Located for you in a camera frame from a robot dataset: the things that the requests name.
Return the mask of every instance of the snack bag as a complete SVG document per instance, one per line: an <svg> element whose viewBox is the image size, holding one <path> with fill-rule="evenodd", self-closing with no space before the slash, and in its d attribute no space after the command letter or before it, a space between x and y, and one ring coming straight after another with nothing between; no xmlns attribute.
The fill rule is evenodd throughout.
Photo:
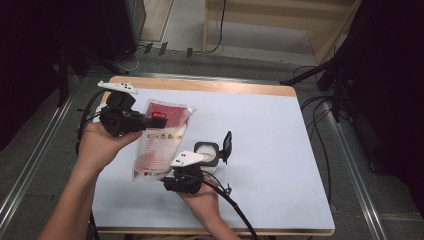
<svg viewBox="0 0 424 240"><path fill-rule="evenodd" d="M170 163L187 129L194 107L149 99L146 117L166 118L164 129L146 129L140 138L137 158L134 161L133 180L141 177L156 181L166 176Z"/></svg>

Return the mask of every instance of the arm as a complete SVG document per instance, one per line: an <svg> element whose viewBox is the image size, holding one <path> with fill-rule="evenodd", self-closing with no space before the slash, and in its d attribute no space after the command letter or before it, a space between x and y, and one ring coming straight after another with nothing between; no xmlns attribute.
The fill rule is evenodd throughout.
<svg viewBox="0 0 424 240"><path fill-rule="evenodd" d="M100 123L84 129L79 155L59 202L38 239L85 239L100 172L141 132L114 138Z"/></svg>
<svg viewBox="0 0 424 240"><path fill-rule="evenodd" d="M240 239L219 214L218 194L202 184L196 194L178 193L214 239Z"/></svg>

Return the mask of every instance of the hand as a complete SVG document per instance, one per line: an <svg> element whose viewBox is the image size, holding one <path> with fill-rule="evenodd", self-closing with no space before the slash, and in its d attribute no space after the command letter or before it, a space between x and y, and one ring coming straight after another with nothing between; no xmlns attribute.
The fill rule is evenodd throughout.
<svg viewBox="0 0 424 240"><path fill-rule="evenodd" d="M178 195L190 207L194 216L202 224L204 224L207 219L220 217L218 194L208 185L203 183L196 194L178 193Z"/></svg>
<svg viewBox="0 0 424 240"><path fill-rule="evenodd" d="M141 137L142 132L112 137L101 123L85 126L79 146L77 167L100 173L116 157L119 150Z"/></svg>
<svg viewBox="0 0 424 240"><path fill-rule="evenodd" d="M178 193L178 195L190 207L194 216L196 216L214 239L240 239L221 218L219 214L218 194L211 187L203 183L196 194Z"/></svg>

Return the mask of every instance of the white table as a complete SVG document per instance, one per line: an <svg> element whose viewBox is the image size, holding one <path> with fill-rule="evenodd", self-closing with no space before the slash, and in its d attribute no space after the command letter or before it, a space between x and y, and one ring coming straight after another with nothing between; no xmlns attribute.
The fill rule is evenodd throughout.
<svg viewBox="0 0 424 240"><path fill-rule="evenodd" d="M293 88L216 81L114 77L138 88L133 110L149 98L196 106L179 151L198 141L222 148L233 134L228 165L216 177L233 189L258 235L331 235L334 222ZM202 225L162 182L132 180L133 143L100 175L93 211L100 232L204 234ZM220 198L223 219L238 234L249 231Z"/></svg>

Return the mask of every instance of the white plastic part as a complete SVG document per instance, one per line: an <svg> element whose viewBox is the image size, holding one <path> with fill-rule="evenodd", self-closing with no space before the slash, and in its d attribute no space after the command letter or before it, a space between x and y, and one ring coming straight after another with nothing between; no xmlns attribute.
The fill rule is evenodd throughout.
<svg viewBox="0 0 424 240"><path fill-rule="evenodd" d="M171 167L186 167L206 159L207 157L203 154L183 150L172 160Z"/></svg>
<svg viewBox="0 0 424 240"><path fill-rule="evenodd" d="M181 118L180 125L183 125L185 122L187 122L187 119L189 119L193 115L193 113L195 113L196 111L197 111L196 107L193 107L193 106L186 108L184 110L184 117Z"/></svg>
<svg viewBox="0 0 424 240"><path fill-rule="evenodd" d="M197 150L196 153L202 154L206 156L206 160L204 162L211 162L216 157L216 150L211 145L202 145Z"/></svg>
<svg viewBox="0 0 424 240"><path fill-rule="evenodd" d="M132 94L138 93L137 89L135 89L130 82L129 83L105 83L103 81L100 81L97 84L97 86L111 89L111 90L120 91L120 92L126 92L126 93L132 93Z"/></svg>

